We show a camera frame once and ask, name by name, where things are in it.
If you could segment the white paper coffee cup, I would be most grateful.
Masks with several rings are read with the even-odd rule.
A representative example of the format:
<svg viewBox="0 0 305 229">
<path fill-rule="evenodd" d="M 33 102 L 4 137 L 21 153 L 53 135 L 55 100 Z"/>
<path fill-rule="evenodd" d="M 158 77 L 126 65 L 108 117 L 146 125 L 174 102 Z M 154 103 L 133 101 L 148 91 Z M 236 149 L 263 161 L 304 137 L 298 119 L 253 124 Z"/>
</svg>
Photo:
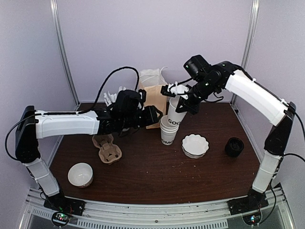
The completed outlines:
<svg viewBox="0 0 305 229">
<path fill-rule="evenodd" d="M 168 123 L 170 126 L 179 126 L 182 120 L 184 119 L 187 112 L 178 113 L 176 108 L 178 106 L 180 97 L 171 98 L 169 100 L 169 109 L 168 109 Z"/>
</svg>

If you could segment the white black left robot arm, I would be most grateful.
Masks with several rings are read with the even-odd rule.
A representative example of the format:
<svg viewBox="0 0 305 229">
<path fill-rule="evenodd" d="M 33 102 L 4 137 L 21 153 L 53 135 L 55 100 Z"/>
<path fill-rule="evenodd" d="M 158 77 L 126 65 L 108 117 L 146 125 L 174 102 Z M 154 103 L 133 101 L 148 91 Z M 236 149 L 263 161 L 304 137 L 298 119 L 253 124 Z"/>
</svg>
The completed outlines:
<svg viewBox="0 0 305 229">
<path fill-rule="evenodd" d="M 16 159 L 27 168 L 50 204 L 58 212 L 64 212 L 69 206 L 68 199 L 41 157 L 38 139 L 58 135 L 108 135 L 158 123 L 162 116 L 153 105 L 125 111 L 102 107 L 82 112 L 45 112 L 28 106 L 17 125 Z"/>
</svg>

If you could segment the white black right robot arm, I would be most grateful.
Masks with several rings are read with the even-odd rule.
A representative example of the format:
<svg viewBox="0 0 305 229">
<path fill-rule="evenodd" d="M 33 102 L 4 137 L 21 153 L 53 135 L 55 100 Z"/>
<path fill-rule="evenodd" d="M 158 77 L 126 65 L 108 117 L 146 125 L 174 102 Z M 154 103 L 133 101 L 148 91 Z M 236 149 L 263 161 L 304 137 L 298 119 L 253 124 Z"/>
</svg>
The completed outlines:
<svg viewBox="0 0 305 229">
<path fill-rule="evenodd" d="M 264 117 L 264 123 L 271 128 L 264 141 L 264 155 L 249 190 L 249 197 L 244 200 L 246 209 L 253 211 L 262 204 L 262 194 L 276 176 L 284 158 L 294 122 L 295 105 L 264 88 L 237 64 L 224 61 L 210 65 L 205 60 L 197 61 L 193 57 L 184 64 L 184 68 L 195 80 L 195 85 L 175 82 L 161 88 L 162 95 L 180 97 L 176 108 L 178 113 L 189 112 L 194 115 L 199 112 L 200 102 L 213 93 L 227 90 Z"/>
</svg>

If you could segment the brown paper takeout bag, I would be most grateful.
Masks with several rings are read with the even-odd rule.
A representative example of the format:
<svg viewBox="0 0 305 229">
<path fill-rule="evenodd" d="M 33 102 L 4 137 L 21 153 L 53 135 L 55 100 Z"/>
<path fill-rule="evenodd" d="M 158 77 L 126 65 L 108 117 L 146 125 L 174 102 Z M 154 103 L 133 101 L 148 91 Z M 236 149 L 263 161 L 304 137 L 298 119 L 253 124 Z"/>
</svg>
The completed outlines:
<svg viewBox="0 0 305 229">
<path fill-rule="evenodd" d="M 139 88 L 146 91 L 145 106 L 154 105 L 166 115 L 167 97 L 161 94 L 162 86 L 168 84 L 162 76 L 164 68 L 141 70 Z"/>
</svg>

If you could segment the stack of white paper cups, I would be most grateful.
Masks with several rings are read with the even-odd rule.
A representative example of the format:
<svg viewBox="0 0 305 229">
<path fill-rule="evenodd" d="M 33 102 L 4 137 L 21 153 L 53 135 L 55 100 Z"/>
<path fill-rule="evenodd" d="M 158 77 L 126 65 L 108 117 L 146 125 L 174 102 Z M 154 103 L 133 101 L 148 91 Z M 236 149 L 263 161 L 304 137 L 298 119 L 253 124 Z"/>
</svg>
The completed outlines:
<svg viewBox="0 0 305 229">
<path fill-rule="evenodd" d="M 168 116 L 165 115 L 160 120 L 161 142 L 164 145 L 171 145 L 175 139 L 179 126 L 172 126 L 169 123 Z"/>
</svg>

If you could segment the cardboard cup carrier tray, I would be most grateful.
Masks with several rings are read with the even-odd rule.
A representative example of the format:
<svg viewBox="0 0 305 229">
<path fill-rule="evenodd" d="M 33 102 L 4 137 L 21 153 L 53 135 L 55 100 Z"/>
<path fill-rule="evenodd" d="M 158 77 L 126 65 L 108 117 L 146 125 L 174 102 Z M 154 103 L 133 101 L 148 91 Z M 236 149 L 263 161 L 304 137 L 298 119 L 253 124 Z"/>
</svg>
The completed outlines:
<svg viewBox="0 0 305 229">
<path fill-rule="evenodd" d="M 99 149 L 100 160 L 105 164 L 112 164 L 122 157 L 121 149 L 113 143 L 112 134 L 94 135 L 92 137 L 93 145 Z"/>
</svg>

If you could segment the white scalloped dish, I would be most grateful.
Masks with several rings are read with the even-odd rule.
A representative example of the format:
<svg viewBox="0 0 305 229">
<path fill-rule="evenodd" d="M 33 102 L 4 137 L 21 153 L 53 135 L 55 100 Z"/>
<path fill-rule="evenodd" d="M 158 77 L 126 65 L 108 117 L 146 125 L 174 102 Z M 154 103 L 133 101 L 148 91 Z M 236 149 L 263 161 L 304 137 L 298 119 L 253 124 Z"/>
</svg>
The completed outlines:
<svg viewBox="0 0 305 229">
<path fill-rule="evenodd" d="M 187 135 L 182 140 L 182 150 L 187 157 L 199 159 L 209 150 L 209 142 L 201 135 Z"/>
</svg>

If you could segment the stack of black cup lids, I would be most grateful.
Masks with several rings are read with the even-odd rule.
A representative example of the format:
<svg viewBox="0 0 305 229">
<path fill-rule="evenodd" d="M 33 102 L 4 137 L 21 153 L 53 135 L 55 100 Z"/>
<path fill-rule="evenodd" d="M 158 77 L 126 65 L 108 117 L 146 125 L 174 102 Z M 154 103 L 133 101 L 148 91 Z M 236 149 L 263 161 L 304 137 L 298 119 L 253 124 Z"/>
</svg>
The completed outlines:
<svg viewBox="0 0 305 229">
<path fill-rule="evenodd" d="M 225 145 L 224 151 L 229 157 L 238 157 L 244 149 L 244 143 L 241 139 L 232 137 Z"/>
</svg>

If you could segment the white round bowl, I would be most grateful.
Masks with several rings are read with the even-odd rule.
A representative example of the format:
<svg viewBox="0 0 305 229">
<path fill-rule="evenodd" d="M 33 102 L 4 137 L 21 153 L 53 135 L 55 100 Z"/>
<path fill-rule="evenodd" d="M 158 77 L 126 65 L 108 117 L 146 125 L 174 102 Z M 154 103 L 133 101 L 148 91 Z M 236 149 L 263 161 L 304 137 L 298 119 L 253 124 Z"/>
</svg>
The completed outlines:
<svg viewBox="0 0 305 229">
<path fill-rule="evenodd" d="M 77 163 L 68 172 L 68 181 L 78 188 L 88 187 L 93 181 L 93 169 L 87 163 Z"/>
</svg>

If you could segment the aluminium frame post right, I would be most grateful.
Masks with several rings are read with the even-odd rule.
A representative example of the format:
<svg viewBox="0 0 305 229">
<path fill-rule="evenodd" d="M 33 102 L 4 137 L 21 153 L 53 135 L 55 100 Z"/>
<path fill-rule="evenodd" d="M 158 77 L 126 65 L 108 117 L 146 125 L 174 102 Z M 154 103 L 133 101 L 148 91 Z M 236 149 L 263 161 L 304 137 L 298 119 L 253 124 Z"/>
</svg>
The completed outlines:
<svg viewBox="0 0 305 229">
<path fill-rule="evenodd" d="M 249 58 L 250 58 L 251 47 L 254 42 L 254 36 L 255 36 L 255 31 L 256 31 L 257 22 L 258 22 L 258 15 L 259 15 L 259 5 L 260 5 L 259 0 L 252 1 L 252 8 L 251 8 L 250 20 L 249 20 L 249 25 L 248 25 L 248 32 L 247 32 L 242 62 L 241 62 L 241 66 L 244 69 L 247 68 Z"/>
</svg>

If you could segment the aluminium frame post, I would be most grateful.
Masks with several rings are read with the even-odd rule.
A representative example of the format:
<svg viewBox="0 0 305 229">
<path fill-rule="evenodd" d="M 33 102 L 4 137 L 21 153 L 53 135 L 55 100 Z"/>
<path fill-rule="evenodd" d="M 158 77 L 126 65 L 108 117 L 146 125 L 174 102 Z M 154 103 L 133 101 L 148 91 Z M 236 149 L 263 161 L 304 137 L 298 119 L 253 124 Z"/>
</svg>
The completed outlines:
<svg viewBox="0 0 305 229">
<path fill-rule="evenodd" d="M 57 35 L 57 41 L 58 41 L 61 62 L 63 65 L 65 77 L 67 79 L 67 83 L 69 86 L 69 90 L 72 94 L 73 101 L 76 106 L 79 106 L 80 101 L 79 101 L 79 98 L 78 98 L 78 95 L 76 92 L 76 88 L 75 88 L 75 85 L 73 82 L 73 78 L 71 75 L 71 70 L 70 70 L 70 66 L 69 66 L 69 62 L 68 62 L 68 58 L 67 58 L 67 53 L 66 53 L 66 49 L 65 49 L 57 1 L 50 0 L 50 7 L 51 7 L 51 13 L 52 13 L 54 27 L 55 27 L 55 31 L 56 31 L 56 35 Z"/>
<path fill-rule="evenodd" d="M 259 5 L 260 5 L 259 0 L 252 1 L 252 8 L 251 8 L 250 20 L 249 20 L 249 25 L 248 25 L 248 32 L 247 32 L 242 62 L 241 62 L 241 66 L 244 69 L 247 68 L 249 58 L 250 58 L 251 47 L 254 42 L 254 36 L 255 36 L 255 31 L 256 31 L 257 22 L 258 22 L 258 15 L 259 15 Z"/>
</svg>

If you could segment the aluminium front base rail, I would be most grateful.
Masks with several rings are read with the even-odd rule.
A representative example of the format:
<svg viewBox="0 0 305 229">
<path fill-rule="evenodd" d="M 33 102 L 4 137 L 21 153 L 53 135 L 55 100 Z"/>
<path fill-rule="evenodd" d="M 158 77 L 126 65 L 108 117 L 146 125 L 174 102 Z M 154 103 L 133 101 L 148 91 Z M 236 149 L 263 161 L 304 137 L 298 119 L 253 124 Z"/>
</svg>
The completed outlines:
<svg viewBox="0 0 305 229">
<path fill-rule="evenodd" d="M 268 205 L 231 214 L 228 200 L 168 205 L 118 204 L 87 200 L 82 215 L 72 215 L 66 229 L 251 229 L 250 219 L 262 214 L 258 229 L 294 229 L 283 190 L 266 192 Z"/>
</svg>

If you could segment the aluminium frame post left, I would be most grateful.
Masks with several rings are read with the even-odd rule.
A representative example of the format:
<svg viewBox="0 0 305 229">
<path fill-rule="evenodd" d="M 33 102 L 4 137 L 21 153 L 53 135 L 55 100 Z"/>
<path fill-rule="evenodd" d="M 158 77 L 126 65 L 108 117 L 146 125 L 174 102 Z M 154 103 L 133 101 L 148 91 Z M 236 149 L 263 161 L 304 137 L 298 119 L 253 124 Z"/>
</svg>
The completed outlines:
<svg viewBox="0 0 305 229">
<path fill-rule="evenodd" d="M 65 49 L 57 1 L 50 0 L 50 7 L 51 7 L 51 13 L 52 13 L 54 27 L 55 27 L 55 31 L 56 31 L 56 35 L 57 35 L 57 41 L 58 41 L 61 62 L 63 65 L 65 77 L 67 79 L 67 83 L 69 86 L 69 90 L 72 94 L 73 101 L 76 106 L 79 106 L 80 101 L 79 101 L 79 98 L 78 98 L 78 95 L 76 92 L 76 88 L 75 88 L 75 85 L 73 82 L 73 78 L 71 75 L 71 70 L 70 70 L 70 66 L 69 66 L 69 62 L 68 62 L 68 58 L 67 58 L 67 53 L 66 53 L 66 49 Z"/>
</svg>

